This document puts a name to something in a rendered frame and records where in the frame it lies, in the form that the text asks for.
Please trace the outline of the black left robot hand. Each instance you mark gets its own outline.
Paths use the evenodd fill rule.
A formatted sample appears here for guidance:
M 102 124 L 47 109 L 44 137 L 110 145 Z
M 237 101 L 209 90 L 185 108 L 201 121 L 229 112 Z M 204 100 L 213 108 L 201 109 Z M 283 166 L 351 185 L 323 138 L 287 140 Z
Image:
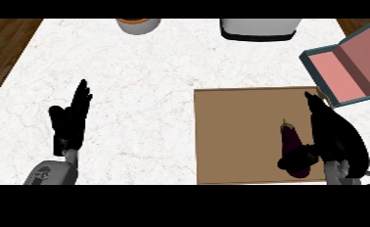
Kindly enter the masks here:
M 64 157 L 70 149 L 79 150 L 83 147 L 92 98 L 89 84 L 83 79 L 74 93 L 71 105 L 65 109 L 52 106 L 47 110 L 55 131 L 53 155 L 56 157 Z

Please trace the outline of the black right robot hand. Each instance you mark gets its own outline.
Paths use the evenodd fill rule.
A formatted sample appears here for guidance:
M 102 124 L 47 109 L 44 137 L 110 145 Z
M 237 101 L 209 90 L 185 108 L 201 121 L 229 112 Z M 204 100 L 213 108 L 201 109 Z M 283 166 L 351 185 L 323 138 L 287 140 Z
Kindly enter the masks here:
M 346 119 L 326 105 L 317 95 L 305 93 L 311 111 L 311 127 L 314 143 L 302 146 L 284 157 L 277 167 L 301 171 L 318 162 L 329 160 L 366 160 L 369 152 L 361 136 Z

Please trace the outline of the purple eggplant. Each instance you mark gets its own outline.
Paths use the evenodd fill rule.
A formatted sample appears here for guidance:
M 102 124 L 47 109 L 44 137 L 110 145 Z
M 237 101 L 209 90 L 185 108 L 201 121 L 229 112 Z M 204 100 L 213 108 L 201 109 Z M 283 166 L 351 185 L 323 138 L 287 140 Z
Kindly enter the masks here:
M 280 127 L 280 136 L 281 136 L 281 155 L 286 157 L 301 146 L 302 141 L 298 136 L 295 126 L 284 122 Z M 311 168 L 306 167 L 301 171 L 289 170 L 287 173 L 292 177 L 302 179 L 309 175 Z

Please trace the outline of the brown flat tray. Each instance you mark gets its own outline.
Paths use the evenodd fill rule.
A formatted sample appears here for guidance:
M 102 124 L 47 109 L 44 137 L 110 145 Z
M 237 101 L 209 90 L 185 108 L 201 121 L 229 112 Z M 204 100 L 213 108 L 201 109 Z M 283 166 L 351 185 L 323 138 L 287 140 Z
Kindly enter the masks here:
M 312 142 L 311 112 L 305 95 L 315 86 L 209 89 L 194 92 L 197 182 L 264 184 L 321 182 L 324 165 L 314 164 L 298 179 L 278 169 L 280 126 L 295 126 L 301 141 Z

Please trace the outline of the teal box with pink inside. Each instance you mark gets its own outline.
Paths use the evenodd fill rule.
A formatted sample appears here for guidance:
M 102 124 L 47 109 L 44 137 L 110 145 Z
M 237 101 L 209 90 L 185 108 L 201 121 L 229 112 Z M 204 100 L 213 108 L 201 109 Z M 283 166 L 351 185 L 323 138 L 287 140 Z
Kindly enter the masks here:
M 370 23 L 299 59 L 333 108 L 370 100 Z

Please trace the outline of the grey pot with orange rim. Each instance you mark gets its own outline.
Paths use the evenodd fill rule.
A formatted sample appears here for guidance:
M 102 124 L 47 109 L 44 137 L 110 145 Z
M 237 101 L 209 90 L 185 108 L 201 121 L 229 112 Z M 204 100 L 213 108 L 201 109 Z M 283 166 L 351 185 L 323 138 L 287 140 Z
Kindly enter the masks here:
M 160 24 L 160 19 L 118 19 L 121 30 L 132 35 L 142 35 L 154 31 Z

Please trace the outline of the white appliance with black base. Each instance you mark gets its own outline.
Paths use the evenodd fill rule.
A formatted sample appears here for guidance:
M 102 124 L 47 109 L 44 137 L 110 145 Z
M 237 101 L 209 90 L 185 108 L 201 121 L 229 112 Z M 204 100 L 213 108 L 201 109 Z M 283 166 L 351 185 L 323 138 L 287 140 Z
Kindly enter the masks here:
M 221 19 L 221 35 L 228 40 L 274 42 L 290 40 L 301 19 Z

